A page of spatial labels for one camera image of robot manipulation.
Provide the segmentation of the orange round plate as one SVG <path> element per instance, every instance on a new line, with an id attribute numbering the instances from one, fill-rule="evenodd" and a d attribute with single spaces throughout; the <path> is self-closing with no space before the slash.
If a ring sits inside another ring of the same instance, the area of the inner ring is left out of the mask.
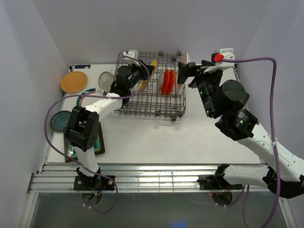
<path id="1" fill-rule="evenodd" d="M 164 76 L 163 76 L 163 84 L 162 84 L 162 87 L 161 87 L 161 93 L 162 94 L 166 94 L 166 89 L 167 89 L 169 76 L 170 76 L 170 70 L 166 69 L 165 73 L 164 73 Z"/>
<path id="2" fill-rule="evenodd" d="M 174 70 L 170 71 L 170 76 L 171 76 L 171 85 L 169 87 L 168 94 L 170 94 L 173 91 L 173 88 L 175 85 L 175 71 Z"/>

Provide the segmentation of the white rectangular plate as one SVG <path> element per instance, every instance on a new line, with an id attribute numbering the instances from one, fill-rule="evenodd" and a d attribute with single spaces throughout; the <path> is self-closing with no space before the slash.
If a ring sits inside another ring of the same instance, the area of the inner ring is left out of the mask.
<path id="1" fill-rule="evenodd" d="M 188 52 L 185 52 L 182 55 L 181 60 L 178 62 L 178 69 L 176 71 L 176 85 L 175 85 L 175 94 L 179 93 L 180 88 L 187 80 L 187 76 L 185 76 L 186 66 L 190 62 L 190 57 Z"/>

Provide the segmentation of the light blue scalloped plate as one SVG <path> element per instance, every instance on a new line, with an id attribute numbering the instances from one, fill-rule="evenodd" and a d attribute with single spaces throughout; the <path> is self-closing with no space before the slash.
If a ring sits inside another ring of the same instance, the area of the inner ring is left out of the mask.
<path id="1" fill-rule="evenodd" d="M 158 82 L 157 82 L 157 92 L 161 93 L 162 90 L 162 85 L 163 85 L 163 77 L 164 77 L 164 73 L 161 72 L 159 77 L 158 77 Z"/>

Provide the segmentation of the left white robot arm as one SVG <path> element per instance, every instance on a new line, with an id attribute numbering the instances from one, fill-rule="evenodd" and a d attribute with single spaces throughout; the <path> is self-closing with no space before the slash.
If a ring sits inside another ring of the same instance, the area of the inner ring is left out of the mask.
<path id="1" fill-rule="evenodd" d="M 81 163 L 76 172 L 89 189 L 95 190 L 101 184 L 98 176 L 100 169 L 94 152 L 101 120 L 125 106 L 131 98 L 132 88 L 140 80 L 149 79 L 154 69 L 155 66 L 146 65 L 141 60 L 139 64 L 121 66 L 117 69 L 116 79 L 111 84 L 108 98 L 101 98 L 93 104 L 85 107 L 75 106 L 72 109 L 64 130 L 64 138 L 76 151 Z"/>

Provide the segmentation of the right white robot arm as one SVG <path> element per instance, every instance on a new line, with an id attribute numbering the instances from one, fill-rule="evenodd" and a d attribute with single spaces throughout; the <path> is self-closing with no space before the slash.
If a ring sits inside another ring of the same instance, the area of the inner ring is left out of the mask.
<path id="1" fill-rule="evenodd" d="M 264 165 L 242 166 L 221 164 L 206 179 L 199 179 L 200 186 L 208 190 L 223 190 L 241 185 L 253 185 L 269 189 L 291 199 L 304 193 L 304 161 L 289 152 L 271 138 L 258 119 L 245 109 L 249 94 L 237 80 L 221 82 L 223 71 L 233 68 L 230 62 L 178 63 L 178 84 L 187 78 L 193 80 L 191 88 L 197 88 L 207 117 L 218 119 L 215 126 L 228 138 L 255 153 Z"/>

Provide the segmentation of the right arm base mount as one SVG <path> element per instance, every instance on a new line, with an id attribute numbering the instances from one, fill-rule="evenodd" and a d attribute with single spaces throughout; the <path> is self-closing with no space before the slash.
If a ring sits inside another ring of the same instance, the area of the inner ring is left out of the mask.
<path id="1" fill-rule="evenodd" d="M 229 184 L 222 178 L 214 175 L 204 176 L 200 175 L 197 179 L 199 188 L 201 190 L 224 190 Z"/>

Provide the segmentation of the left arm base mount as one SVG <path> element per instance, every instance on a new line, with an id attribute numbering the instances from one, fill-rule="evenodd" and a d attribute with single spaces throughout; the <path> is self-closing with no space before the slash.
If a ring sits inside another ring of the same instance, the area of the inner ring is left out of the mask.
<path id="1" fill-rule="evenodd" d="M 115 176 L 109 175 L 109 180 L 105 177 L 94 176 L 94 177 L 86 177 L 84 175 L 77 175 L 75 177 L 73 190 L 84 191 L 84 190 L 114 190 L 114 180 Z"/>

